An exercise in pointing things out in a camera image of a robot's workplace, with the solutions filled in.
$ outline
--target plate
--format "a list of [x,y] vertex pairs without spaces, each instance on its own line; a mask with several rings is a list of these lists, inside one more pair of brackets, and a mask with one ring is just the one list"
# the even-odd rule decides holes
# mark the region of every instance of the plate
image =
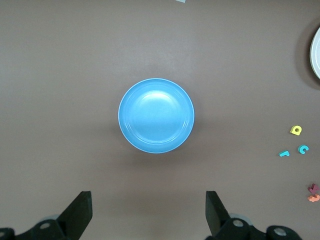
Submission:
[[320,79],[320,28],[311,43],[310,62],[315,75]]
[[190,135],[195,111],[185,90],[162,78],[138,82],[123,96],[118,121],[124,137],[147,153],[166,153]]

